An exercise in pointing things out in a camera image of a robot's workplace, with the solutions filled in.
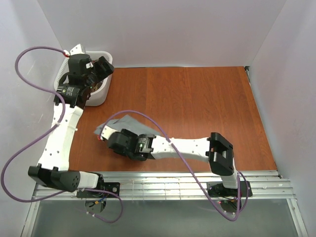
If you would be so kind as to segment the grey long sleeve shirt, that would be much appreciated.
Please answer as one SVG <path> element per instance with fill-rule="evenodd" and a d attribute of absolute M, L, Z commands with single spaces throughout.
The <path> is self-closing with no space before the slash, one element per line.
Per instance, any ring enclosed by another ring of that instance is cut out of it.
<path fill-rule="evenodd" d="M 127 129 L 137 135 L 154 134 L 160 136 L 160 132 L 144 125 L 143 123 L 139 122 L 129 115 L 125 115 L 124 117 L 119 119 L 112 119 L 106 124 L 106 126 L 113 128 L 119 132 L 122 129 Z"/>

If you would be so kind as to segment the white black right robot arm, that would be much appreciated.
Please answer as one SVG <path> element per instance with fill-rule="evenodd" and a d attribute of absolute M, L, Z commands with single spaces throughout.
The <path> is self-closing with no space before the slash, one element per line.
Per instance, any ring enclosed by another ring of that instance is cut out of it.
<path fill-rule="evenodd" d="M 102 139 L 107 140 L 108 148 L 131 160 L 183 157 L 207 162 L 211 171 L 221 177 L 224 188 L 237 188 L 233 145 L 219 133 L 212 132 L 210 137 L 199 139 L 167 140 L 159 135 L 137 135 L 127 129 L 109 129 Z"/>

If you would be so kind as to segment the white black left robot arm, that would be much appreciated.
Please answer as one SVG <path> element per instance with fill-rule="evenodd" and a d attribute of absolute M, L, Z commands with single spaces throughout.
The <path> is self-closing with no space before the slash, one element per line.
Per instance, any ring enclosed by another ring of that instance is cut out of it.
<path fill-rule="evenodd" d="M 101 175 L 69 169 L 69 155 L 77 123 L 96 85 L 114 72 L 106 57 L 91 59 L 88 54 L 73 54 L 69 71 L 59 80 L 54 98 L 54 115 L 44 151 L 28 176 L 38 184 L 61 191 L 98 189 Z"/>

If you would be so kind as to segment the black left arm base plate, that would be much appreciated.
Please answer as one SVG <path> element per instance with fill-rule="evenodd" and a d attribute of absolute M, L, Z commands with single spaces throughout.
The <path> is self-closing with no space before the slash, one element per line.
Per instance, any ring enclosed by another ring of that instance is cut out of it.
<path fill-rule="evenodd" d="M 101 190 L 111 192 L 119 196 L 120 183 L 119 182 L 106 182 L 103 185 L 101 185 Z M 77 198 L 94 198 L 94 199 L 115 198 L 115 196 L 108 193 L 92 192 L 92 191 L 77 191 L 76 197 Z"/>

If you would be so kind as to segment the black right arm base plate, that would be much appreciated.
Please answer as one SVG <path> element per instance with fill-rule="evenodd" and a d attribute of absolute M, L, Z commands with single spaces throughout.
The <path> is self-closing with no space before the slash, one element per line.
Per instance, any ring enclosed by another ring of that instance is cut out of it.
<path fill-rule="evenodd" d="M 237 197 L 237 189 L 225 188 L 220 182 L 207 182 L 207 192 L 211 198 L 228 198 Z M 240 182 L 240 193 L 241 197 L 252 197 L 251 185 L 248 181 Z"/>

